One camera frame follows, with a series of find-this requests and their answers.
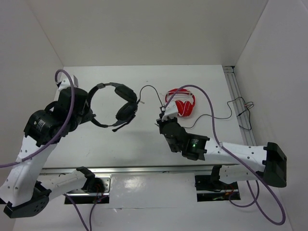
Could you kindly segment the black headset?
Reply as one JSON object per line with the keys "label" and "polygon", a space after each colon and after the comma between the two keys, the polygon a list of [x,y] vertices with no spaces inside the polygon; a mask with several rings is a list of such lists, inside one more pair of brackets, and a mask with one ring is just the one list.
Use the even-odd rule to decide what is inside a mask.
{"label": "black headset", "polygon": [[[108,112],[115,113],[115,123],[104,124],[100,123],[95,117],[94,111],[92,109],[91,103],[94,95],[97,91],[102,90],[106,87],[113,87],[115,94],[120,97],[107,97],[107,102],[105,103]],[[113,132],[117,132],[119,129],[128,125],[136,116],[138,110],[138,99],[136,93],[124,84],[109,82],[109,83],[99,83],[94,86],[87,96],[88,109],[91,114],[91,122],[100,128],[112,128]]]}

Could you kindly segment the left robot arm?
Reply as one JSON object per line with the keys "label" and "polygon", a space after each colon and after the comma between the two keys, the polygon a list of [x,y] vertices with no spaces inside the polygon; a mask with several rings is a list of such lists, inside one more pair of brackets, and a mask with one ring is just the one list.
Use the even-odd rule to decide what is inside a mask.
{"label": "left robot arm", "polygon": [[0,188],[0,199],[9,218],[39,214],[48,202],[74,190],[102,196],[106,184],[86,167],[49,180],[38,180],[49,155],[62,137],[92,119],[88,93],[80,88],[60,91],[57,101],[36,111],[24,129],[22,147],[7,179]]}

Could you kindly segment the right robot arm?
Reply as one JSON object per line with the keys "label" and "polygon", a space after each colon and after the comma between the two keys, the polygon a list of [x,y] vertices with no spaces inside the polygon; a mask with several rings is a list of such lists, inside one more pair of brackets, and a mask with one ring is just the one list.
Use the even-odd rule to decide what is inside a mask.
{"label": "right robot arm", "polygon": [[177,118],[158,119],[159,132],[173,153],[197,161],[221,161],[211,170],[210,183],[216,189],[237,181],[262,180],[268,186],[287,185],[287,157],[274,142],[265,146],[245,146],[217,142],[214,138],[188,133]]}

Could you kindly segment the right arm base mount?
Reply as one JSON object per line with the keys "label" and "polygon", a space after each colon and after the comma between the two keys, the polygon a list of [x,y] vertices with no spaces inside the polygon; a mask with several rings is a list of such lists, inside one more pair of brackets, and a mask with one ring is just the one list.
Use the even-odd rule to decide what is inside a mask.
{"label": "right arm base mount", "polygon": [[195,188],[198,202],[240,200],[238,183],[212,183],[209,175],[195,175]]}

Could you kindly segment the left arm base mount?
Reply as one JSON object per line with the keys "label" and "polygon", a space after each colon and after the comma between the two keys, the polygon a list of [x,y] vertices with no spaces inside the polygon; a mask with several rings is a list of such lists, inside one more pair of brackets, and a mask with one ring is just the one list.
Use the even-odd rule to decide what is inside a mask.
{"label": "left arm base mount", "polygon": [[102,175],[99,180],[89,190],[76,189],[67,193],[67,195],[77,205],[90,205],[99,198],[102,199],[98,204],[108,204],[110,200],[111,176]]}

